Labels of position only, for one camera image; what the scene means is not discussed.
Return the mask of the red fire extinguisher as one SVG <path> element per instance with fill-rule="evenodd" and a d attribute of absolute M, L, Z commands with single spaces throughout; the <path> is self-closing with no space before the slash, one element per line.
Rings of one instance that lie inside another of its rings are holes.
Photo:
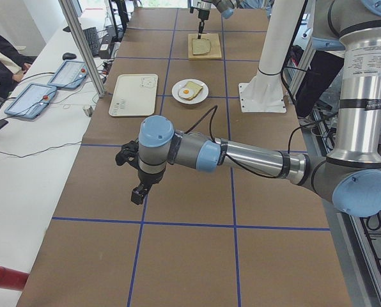
<path fill-rule="evenodd" d="M 29 274 L 0 266 L 0 288 L 23 291 Z"/>

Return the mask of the seated person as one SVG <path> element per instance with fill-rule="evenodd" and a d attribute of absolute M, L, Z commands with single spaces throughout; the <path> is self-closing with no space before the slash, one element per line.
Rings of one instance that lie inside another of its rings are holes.
<path fill-rule="evenodd" d="M 0 97 L 7 98 L 24 74 L 30 69 L 35 58 L 25 56 L 0 35 Z"/>

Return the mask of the near teach pendant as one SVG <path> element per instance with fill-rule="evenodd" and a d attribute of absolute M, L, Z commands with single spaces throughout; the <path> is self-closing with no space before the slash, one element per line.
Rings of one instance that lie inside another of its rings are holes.
<path fill-rule="evenodd" d="M 51 103 L 57 88 L 47 84 L 30 83 L 4 110 L 8 116 L 32 120 Z"/>

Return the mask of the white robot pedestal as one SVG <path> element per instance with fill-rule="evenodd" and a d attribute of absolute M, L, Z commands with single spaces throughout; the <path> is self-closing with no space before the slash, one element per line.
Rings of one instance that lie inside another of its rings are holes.
<path fill-rule="evenodd" d="M 281 72 L 306 6 L 305 0 L 274 2 L 257 74 L 238 85 L 243 113 L 286 112 Z"/>

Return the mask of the black keyboard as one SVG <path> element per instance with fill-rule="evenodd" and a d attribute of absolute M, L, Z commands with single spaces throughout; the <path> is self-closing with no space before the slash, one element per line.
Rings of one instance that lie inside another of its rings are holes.
<path fill-rule="evenodd" d="M 90 27 L 82 30 L 84 37 L 87 41 L 88 47 L 93 57 L 98 56 L 100 42 L 96 27 Z"/>

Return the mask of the teach pendant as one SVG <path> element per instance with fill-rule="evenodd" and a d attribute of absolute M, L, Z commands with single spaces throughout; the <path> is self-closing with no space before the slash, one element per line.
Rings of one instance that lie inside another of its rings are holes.
<path fill-rule="evenodd" d="M 57 88 L 47 84 L 30 83 L 4 110 L 8 116 L 32 120 L 51 103 Z"/>
<path fill-rule="evenodd" d="M 83 61 L 64 60 L 47 84 L 58 89 L 74 90 L 87 75 L 88 71 Z"/>

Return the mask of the bread slice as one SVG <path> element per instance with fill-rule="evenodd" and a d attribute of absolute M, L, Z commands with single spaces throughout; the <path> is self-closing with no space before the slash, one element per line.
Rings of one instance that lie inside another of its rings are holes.
<path fill-rule="evenodd" d="M 211 42 L 206 38 L 193 38 L 192 39 L 192 55 L 193 56 L 202 56 L 207 55 L 211 51 Z"/>
<path fill-rule="evenodd" d="M 198 96 L 198 94 L 203 90 L 203 86 L 193 82 L 193 81 L 187 81 L 184 88 L 190 88 L 194 91 L 194 98 Z"/>

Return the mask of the bamboo cutting board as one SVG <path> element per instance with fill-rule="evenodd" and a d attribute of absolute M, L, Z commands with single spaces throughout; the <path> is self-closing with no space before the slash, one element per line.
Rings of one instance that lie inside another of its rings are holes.
<path fill-rule="evenodd" d="M 222 49 L 218 33 L 188 34 L 188 58 L 196 59 L 222 59 Z"/>

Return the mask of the black computer mouse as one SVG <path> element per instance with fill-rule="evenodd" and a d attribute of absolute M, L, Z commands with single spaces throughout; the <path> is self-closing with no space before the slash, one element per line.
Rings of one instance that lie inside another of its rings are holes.
<path fill-rule="evenodd" d="M 71 52 L 65 52 L 63 55 L 62 55 L 62 60 L 71 60 L 71 59 L 76 59 L 77 58 L 77 55 L 74 54 L 74 53 L 71 53 Z"/>

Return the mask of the bread slice on plate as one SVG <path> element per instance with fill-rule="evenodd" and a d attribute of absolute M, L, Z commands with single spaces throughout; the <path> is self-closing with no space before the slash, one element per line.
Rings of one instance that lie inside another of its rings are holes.
<path fill-rule="evenodd" d="M 194 91 L 194 98 L 198 96 L 198 94 L 203 90 L 203 86 L 193 82 L 193 81 L 187 81 L 184 88 L 190 88 Z"/>

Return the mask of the small metal cylinder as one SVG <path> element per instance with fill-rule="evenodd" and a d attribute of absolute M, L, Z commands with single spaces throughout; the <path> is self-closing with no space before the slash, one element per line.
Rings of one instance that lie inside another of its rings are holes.
<path fill-rule="evenodd" d="M 85 115 L 88 117 L 91 117 L 93 114 L 93 108 L 91 105 L 85 105 L 83 107 L 83 111 L 84 111 Z"/>

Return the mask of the aluminium frame post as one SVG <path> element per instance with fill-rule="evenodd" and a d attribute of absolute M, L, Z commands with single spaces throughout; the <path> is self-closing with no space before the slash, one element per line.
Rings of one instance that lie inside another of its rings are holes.
<path fill-rule="evenodd" d="M 102 98 L 105 95 L 104 84 L 100 78 L 94 58 L 85 39 L 74 5 L 71 0 L 59 0 L 58 2 L 67 24 L 70 27 L 74 42 L 87 66 L 89 76 L 91 77 L 98 97 Z"/>

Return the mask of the cream bear tray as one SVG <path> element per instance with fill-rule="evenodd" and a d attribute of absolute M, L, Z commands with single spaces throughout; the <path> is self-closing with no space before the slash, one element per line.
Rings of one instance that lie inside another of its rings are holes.
<path fill-rule="evenodd" d="M 150 116 L 155 111 L 157 74 L 122 74 L 116 81 L 109 115 Z"/>

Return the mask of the white round plate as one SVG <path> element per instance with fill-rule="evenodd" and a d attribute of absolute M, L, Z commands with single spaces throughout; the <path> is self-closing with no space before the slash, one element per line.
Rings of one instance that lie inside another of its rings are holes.
<path fill-rule="evenodd" d="M 207 98 L 208 86 L 197 79 L 178 81 L 171 90 L 172 96 L 183 104 L 198 104 Z"/>

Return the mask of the fried egg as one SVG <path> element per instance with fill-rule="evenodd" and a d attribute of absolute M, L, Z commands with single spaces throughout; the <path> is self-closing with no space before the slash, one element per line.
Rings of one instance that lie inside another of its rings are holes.
<path fill-rule="evenodd" d="M 178 91 L 178 96 L 185 100 L 191 100 L 194 97 L 194 91 L 190 88 L 181 88 Z"/>

